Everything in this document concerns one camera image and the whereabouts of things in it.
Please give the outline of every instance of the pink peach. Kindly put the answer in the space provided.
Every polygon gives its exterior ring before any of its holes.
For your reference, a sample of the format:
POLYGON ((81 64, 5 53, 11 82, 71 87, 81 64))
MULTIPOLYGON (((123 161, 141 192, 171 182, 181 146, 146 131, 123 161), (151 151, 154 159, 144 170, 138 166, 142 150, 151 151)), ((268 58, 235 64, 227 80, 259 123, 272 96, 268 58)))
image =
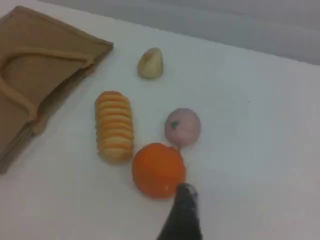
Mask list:
POLYGON ((199 138, 200 132, 200 118, 189 108, 174 110, 164 124, 165 137, 178 147, 193 144, 199 138))

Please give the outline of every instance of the plastic orange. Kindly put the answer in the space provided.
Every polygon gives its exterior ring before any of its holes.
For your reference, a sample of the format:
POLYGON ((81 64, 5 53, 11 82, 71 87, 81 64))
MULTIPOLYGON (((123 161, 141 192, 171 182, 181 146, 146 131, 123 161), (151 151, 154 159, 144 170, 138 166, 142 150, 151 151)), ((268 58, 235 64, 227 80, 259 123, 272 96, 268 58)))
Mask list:
POLYGON ((155 142, 134 156, 132 176, 143 194, 153 199, 166 199, 174 196, 177 185, 186 180, 186 168, 177 149, 155 142))

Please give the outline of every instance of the black object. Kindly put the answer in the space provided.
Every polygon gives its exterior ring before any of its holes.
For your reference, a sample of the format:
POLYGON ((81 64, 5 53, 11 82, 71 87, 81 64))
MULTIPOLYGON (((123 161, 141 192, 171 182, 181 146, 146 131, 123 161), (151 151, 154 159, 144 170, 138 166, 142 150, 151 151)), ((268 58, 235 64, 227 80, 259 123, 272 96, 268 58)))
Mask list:
POLYGON ((202 240, 198 217, 198 194, 194 186, 177 186, 171 212, 157 240, 202 240))

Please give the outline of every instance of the paper bag handle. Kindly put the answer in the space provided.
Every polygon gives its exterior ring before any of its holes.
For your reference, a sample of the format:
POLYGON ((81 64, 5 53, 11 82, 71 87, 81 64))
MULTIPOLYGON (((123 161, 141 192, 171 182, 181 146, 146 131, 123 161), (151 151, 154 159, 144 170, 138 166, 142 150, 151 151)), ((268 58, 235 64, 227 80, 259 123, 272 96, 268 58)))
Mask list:
POLYGON ((0 91, 13 102, 23 106, 28 111, 28 122, 36 121, 38 115, 38 107, 32 103, 29 99, 23 96, 20 92, 9 86, 2 78, 1 72, 5 67, 6 63, 13 59, 20 57, 22 55, 42 55, 49 56, 53 58, 62 58, 70 60, 81 60, 84 61, 84 65, 81 69, 85 69, 94 63, 94 59, 91 55, 68 52, 61 50, 48 50, 44 48, 34 48, 34 47, 23 47, 18 48, 15 51, 5 54, 2 59, 0 59, 0 91))

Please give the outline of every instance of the toy garlic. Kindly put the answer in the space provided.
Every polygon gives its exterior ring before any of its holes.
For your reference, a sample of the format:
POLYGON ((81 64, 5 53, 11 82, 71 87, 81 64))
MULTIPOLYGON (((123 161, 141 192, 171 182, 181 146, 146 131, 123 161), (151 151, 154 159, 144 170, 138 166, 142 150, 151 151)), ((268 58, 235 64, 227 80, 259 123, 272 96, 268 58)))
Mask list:
POLYGON ((137 66, 137 74, 143 79, 159 78, 164 71, 164 63, 161 50, 157 47, 146 51, 137 66))

